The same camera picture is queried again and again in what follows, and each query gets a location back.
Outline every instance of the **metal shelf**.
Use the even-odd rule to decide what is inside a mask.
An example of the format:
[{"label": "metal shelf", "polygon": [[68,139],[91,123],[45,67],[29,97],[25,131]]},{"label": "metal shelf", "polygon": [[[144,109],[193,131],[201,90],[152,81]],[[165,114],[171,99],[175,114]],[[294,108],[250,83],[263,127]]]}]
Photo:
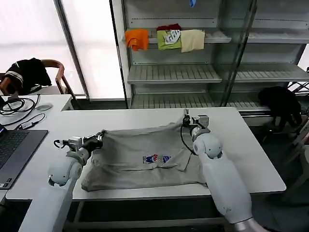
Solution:
[{"label": "metal shelf", "polygon": [[219,83],[222,79],[210,64],[132,65],[129,84]]},{"label": "metal shelf", "polygon": [[[212,99],[219,99],[221,96],[221,94],[211,94]],[[242,111],[268,110],[267,107],[261,106],[258,93],[255,92],[231,93],[226,106],[236,107],[238,110]]]},{"label": "metal shelf", "polygon": [[[206,44],[224,44],[231,42],[232,38],[224,35],[224,33],[216,28],[198,28],[199,30],[205,31],[205,43]],[[157,44],[157,32],[155,28],[149,30],[149,43]]]},{"label": "metal shelf", "polygon": [[137,94],[134,95],[132,109],[157,108],[200,108],[213,107],[214,103],[207,93],[182,94]]},{"label": "metal shelf", "polygon": [[251,29],[248,43],[251,44],[308,44],[309,30]]},{"label": "metal shelf", "polygon": [[[229,65],[220,67],[220,75],[228,77]],[[295,64],[246,63],[241,64],[235,83],[309,81],[309,74]]]}]

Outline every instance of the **laptop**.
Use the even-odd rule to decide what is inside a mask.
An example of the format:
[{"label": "laptop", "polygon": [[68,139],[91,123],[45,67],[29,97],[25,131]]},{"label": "laptop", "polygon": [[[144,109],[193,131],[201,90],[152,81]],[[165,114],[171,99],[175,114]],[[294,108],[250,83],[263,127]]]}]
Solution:
[{"label": "laptop", "polygon": [[9,189],[48,130],[7,130],[0,124],[0,190]]}]

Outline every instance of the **gray t-shirt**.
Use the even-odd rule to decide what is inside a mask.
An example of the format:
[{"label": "gray t-shirt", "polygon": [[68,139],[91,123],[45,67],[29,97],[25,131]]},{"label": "gray t-shirt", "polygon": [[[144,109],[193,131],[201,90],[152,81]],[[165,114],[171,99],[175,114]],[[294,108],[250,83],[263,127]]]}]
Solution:
[{"label": "gray t-shirt", "polygon": [[[198,156],[180,138],[181,122],[137,130],[107,131],[103,148],[92,154],[82,182],[86,191],[205,184]],[[192,146],[189,129],[185,142]]]}]

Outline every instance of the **orange cloth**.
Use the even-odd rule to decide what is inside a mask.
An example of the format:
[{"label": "orange cloth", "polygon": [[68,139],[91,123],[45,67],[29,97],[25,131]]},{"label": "orange cloth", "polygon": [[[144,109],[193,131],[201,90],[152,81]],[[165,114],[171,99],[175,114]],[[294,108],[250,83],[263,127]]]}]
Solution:
[{"label": "orange cloth", "polygon": [[139,49],[148,50],[148,30],[136,29],[126,31],[126,45],[132,47],[133,51]]}]

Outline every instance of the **black jacket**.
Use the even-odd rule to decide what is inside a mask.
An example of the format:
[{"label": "black jacket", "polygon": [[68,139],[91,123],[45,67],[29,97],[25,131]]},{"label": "black jacket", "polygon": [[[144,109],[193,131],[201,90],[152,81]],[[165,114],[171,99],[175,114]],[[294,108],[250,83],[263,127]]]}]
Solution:
[{"label": "black jacket", "polygon": [[[1,80],[5,77],[10,78],[19,95],[31,93],[31,88],[37,85],[52,85],[44,65],[36,58],[24,59],[12,64]],[[8,86],[7,90],[10,94],[15,93],[12,86]]]}]

